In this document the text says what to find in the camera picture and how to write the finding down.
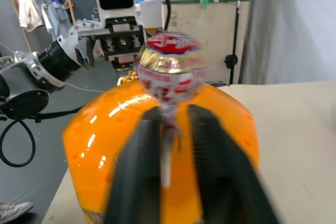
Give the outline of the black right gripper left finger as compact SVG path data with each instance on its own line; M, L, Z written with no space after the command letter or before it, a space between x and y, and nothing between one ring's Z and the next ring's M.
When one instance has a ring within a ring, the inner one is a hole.
M140 118L114 169L105 223L160 223L160 126L154 107Z

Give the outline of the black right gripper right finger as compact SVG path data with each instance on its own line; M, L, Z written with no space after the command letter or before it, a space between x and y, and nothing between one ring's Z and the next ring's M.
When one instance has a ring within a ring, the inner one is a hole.
M278 223L245 153L208 109L190 105L204 223Z

